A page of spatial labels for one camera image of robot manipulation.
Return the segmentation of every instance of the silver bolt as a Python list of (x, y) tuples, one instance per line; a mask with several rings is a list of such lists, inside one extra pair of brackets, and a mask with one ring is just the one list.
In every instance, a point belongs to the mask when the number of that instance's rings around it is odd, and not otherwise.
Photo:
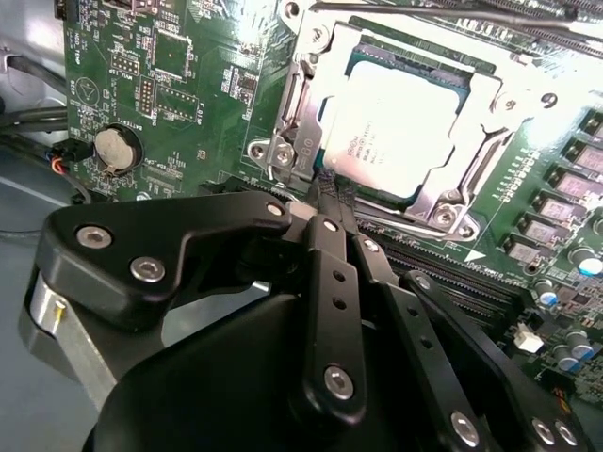
[(145, 283), (158, 283), (166, 276), (166, 268), (153, 257), (139, 257), (130, 264), (132, 276)]
[(328, 219), (325, 219), (322, 224), (324, 224), (324, 227), (332, 232), (335, 232), (338, 229), (337, 225), (335, 223), (333, 223), (332, 221), (329, 221)]
[(249, 149), (249, 155), (251, 158), (262, 158), (264, 156), (264, 149), (260, 146), (252, 146)]
[(432, 285), (430, 284), (430, 282), (427, 281), (427, 279), (423, 278), (422, 276), (417, 276), (416, 282), (418, 283), (418, 285), (423, 287), (425, 290), (430, 290), (432, 288)]
[(533, 418), (531, 420), (531, 426), (534, 427), (534, 431), (548, 445), (555, 444), (555, 437), (553, 436), (553, 432), (550, 431), (550, 428), (546, 426), (546, 424), (540, 419)]
[(450, 417), (450, 421), (452, 421), (454, 431), (465, 444), (469, 447), (477, 447), (480, 443), (480, 435), (467, 416), (461, 412), (454, 412)]
[(324, 371), (324, 384), (340, 400), (349, 400), (354, 395), (354, 385), (345, 370), (332, 365)]
[(370, 239), (365, 240), (365, 245), (370, 252), (379, 252), (379, 246)]
[(85, 226), (77, 231), (75, 237), (81, 246), (93, 250), (102, 250), (113, 243), (111, 234), (98, 226)]
[(555, 428), (557, 431), (559, 431), (559, 434), (562, 435), (562, 438), (564, 438), (569, 445), (578, 445), (578, 440), (574, 436), (574, 433), (572, 433), (572, 431), (567, 428), (562, 421), (557, 421), (555, 423)]
[(320, 40), (322, 40), (322, 36), (324, 35), (324, 32), (320, 29), (320, 28), (315, 28), (314, 30), (312, 30), (312, 42), (314, 44), (319, 43)]
[(151, 199), (151, 195), (148, 194), (146, 191), (140, 191), (136, 195), (136, 201), (148, 201), (150, 199)]
[(475, 231), (471, 226), (463, 226), (460, 231), (462, 238), (470, 238), (473, 236), (474, 233)]
[(283, 212), (283, 209), (281, 207), (279, 207), (278, 205), (273, 204), (271, 202), (268, 203), (266, 208), (268, 209), (268, 211), (271, 214), (276, 215), (277, 217), (282, 217), (285, 214), (285, 212)]
[(449, 226), (456, 219), (456, 211), (449, 207), (440, 207), (435, 211), (434, 219), (437, 224)]

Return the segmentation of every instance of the white triangle marking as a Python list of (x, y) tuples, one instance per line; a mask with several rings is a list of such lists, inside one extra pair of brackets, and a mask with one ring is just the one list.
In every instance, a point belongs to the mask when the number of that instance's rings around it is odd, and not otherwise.
[(478, 259), (481, 259), (482, 257), (486, 257), (486, 255), (480, 253), (479, 251), (471, 250), (469, 252), (469, 254), (467, 254), (467, 257), (465, 257), (464, 261), (465, 262), (477, 261)]

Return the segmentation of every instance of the screw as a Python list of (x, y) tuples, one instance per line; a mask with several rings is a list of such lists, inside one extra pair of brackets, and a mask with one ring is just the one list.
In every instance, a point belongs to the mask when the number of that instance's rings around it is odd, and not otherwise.
[(418, 285), (423, 287), (425, 290), (430, 290), (432, 288), (432, 285), (430, 284), (430, 282), (427, 281), (427, 279), (422, 276), (417, 276), (416, 282), (418, 283)]
[(463, 226), (460, 231), (462, 238), (470, 238), (473, 236), (474, 233), (475, 231), (471, 226)]
[(540, 102), (544, 104), (544, 108), (549, 109), (559, 102), (559, 97), (554, 92), (549, 92), (541, 97)]
[(111, 234), (98, 226), (85, 226), (77, 231), (75, 237), (81, 246), (93, 250), (101, 250), (113, 243)]
[(279, 207), (278, 205), (273, 204), (271, 202), (268, 203), (266, 208), (268, 209), (268, 211), (271, 214), (276, 215), (277, 217), (282, 217), (285, 214), (285, 212), (283, 212), (283, 209), (281, 207)]
[(365, 240), (365, 245), (370, 252), (379, 252), (379, 246), (370, 239)]
[(557, 431), (559, 431), (559, 434), (562, 435), (562, 438), (564, 438), (569, 445), (578, 445), (578, 440), (574, 436), (574, 433), (572, 433), (572, 431), (567, 428), (562, 421), (557, 421), (555, 423), (555, 428)]
[(449, 207), (440, 207), (435, 211), (435, 222), (443, 226), (449, 226), (456, 219), (456, 211)]
[(450, 421), (452, 421), (454, 431), (465, 444), (469, 447), (477, 447), (480, 443), (480, 435), (467, 416), (461, 412), (454, 412), (450, 417)]
[(555, 444), (555, 437), (553, 436), (553, 433), (543, 421), (534, 417), (531, 420), (531, 426), (534, 427), (534, 431), (538, 434), (541, 440), (548, 445)]
[(322, 40), (324, 32), (320, 28), (315, 28), (314, 30), (312, 30), (312, 32), (314, 33), (314, 35), (312, 36), (312, 42), (314, 44), (318, 44), (320, 40)]
[(283, 166), (288, 165), (293, 160), (293, 150), (288, 144), (281, 144), (276, 147), (276, 159)]
[(332, 365), (324, 371), (324, 384), (340, 400), (349, 400), (354, 395), (354, 385), (345, 370)]
[(338, 229), (337, 225), (335, 223), (333, 223), (332, 221), (329, 221), (328, 219), (325, 219), (322, 224), (324, 224), (324, 227), (332, 232), (335, 232)]
[(153, 257), (139, 257), (130, 264), (132, 276), (145, 283), (158, 283), (166, 276), (166, 268)]
[(249, 150), (249, 154), (251, 158), (262, 158), (264, 156), (264, 149), (260, 146), (252, 146)]
[(300, 7), (295, 2), (289, 2), (285, 5), (285, 16), (291, 19), (300, 14)]

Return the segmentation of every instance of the hole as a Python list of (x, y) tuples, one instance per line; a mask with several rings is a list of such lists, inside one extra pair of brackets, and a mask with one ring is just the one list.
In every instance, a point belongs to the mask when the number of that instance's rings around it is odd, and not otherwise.
[(552, 108), (559, 102), (559, 97), (554, 92), (549, 92), (540, 99), (540, 102), (545, 105), (545, 108)]
[(140, 266), (140, 270), (146, 273), (155, 273), (157, 271), (157, 266), (155, 264), (147, 262)]
[(285, 16), (289, 19), (298, 17), (300, 14), (300, 6), (295, 2), (289, 2), (285, 5)]
[(333, 376), (333, 382), (337, 385), (339, 389), (343, 389), (346, 387), (346, 381), (342, 379), (339, 374)]
[(90, 242), (101, 243), (103, 241), (103, 236), (99, 233), (88, 233), (86, 238)]
[(338, 280), (340, 283), (346, 280), (346, 277), (343, 276), (343, 273), (339, 273), (337, 270), (333, 272), (333, 277)]
[(341, 311), (348, 307), (343, 299), (338, 299), (337, 297), (333, 298), (333, 305), (335, 308), (340, 309)]
[(430, 341), (427, 337), (421, 337), (421, 344), (427, 350), (431, 350), (433, 348), (432, 341)]

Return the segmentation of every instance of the orange wire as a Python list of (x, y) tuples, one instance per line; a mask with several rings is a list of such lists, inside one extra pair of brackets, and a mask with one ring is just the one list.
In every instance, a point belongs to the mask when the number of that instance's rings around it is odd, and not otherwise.
[(60, 157), (55, 157), (52, 159), (51, 163), (50, 163), (50, 168), (53, 169), (53, 171), (56, 174), (65, 174), (65, 169), (61, 166), (60, 162), (62, 162), (63, 159)]

